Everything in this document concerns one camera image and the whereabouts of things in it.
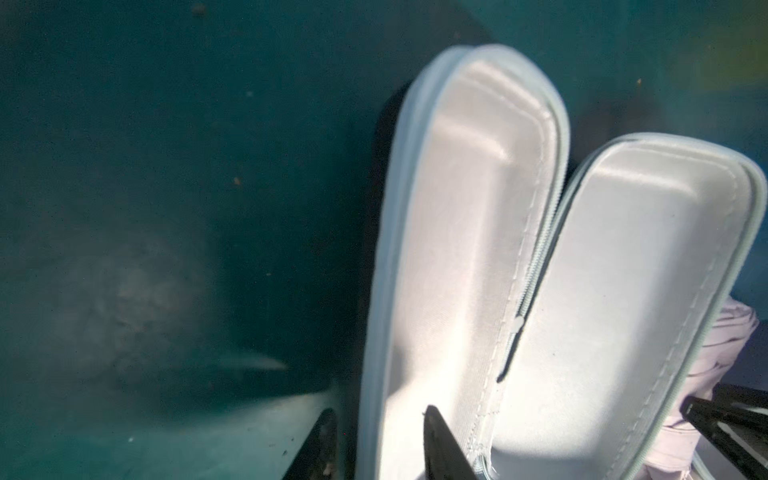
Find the black zippered umbrella sleeve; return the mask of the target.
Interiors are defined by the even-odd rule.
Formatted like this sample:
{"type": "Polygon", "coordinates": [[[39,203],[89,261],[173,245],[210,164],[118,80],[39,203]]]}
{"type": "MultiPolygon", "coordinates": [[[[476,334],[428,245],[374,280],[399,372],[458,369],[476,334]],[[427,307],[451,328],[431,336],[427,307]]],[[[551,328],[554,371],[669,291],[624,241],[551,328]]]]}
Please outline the black zippered umbrella sleeve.
{"type": "Polygon", "coordinates": [[[355,477],[425,479],[429,407],[473,479],[634,479],[757,235],[748,157],[661,133],[567,175],[545,74],[454,46],[404,95],[368,308],[355,477]]]}

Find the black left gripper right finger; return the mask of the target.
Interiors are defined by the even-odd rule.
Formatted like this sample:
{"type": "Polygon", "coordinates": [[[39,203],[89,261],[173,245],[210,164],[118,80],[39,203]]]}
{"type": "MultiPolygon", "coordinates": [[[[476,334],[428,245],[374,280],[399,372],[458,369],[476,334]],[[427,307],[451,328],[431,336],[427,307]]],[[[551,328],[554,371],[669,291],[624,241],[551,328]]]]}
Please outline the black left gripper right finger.
{"type": "Polygon", "coordinates": [[[476,480],[476,474],[439,409],[428,405],[423,421],[425,478],[476,480]]]}

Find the pink umbrella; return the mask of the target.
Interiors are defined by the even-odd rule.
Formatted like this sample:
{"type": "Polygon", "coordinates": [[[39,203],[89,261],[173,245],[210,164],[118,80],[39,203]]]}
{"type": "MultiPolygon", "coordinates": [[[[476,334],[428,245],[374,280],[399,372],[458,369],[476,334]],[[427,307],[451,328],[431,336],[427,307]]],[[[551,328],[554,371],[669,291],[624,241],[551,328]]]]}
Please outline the pink umbrella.
{"type": "Polygon", "coordinates": [[[737,360],[759,320],[755,310],[727,298],[710,329],[698,357],[683,382],[670,413],[656,436],[638,479],[689,479],[701,434],[680,413],[689,396],[709,400],[714,387],[737,360]]]}

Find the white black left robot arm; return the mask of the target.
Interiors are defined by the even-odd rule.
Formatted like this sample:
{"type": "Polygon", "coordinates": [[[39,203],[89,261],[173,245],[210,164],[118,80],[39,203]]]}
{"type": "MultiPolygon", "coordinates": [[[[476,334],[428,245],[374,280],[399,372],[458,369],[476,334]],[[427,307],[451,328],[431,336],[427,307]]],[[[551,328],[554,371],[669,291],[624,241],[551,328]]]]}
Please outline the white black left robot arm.
{"type": "MultiPolygon", "coordinates": [[[[724,384],[706,400],[686,397],[680,407],[690,423],[747,479],[767,477],[767,393],[724,384]]],[[[319,415],[288,467],[286,479],[332,479],[335,476],[338,419],[332,409],[319,415]]],[[[479,479],[460,452],[439,409],[429,405],[423,420],[424,461],[428,479],[479,479]]]]}

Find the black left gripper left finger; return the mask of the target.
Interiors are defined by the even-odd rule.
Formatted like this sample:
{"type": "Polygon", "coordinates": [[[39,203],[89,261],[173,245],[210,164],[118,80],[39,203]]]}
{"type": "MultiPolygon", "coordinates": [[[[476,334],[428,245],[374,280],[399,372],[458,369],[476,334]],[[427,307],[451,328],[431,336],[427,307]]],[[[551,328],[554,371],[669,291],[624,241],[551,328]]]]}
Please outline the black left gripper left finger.
{"type": "Polygon", "coordinates": [[[327,408],[321,412],[283,476],[283,480],[331,480],[336,473],[338,418],[327,408]]]}

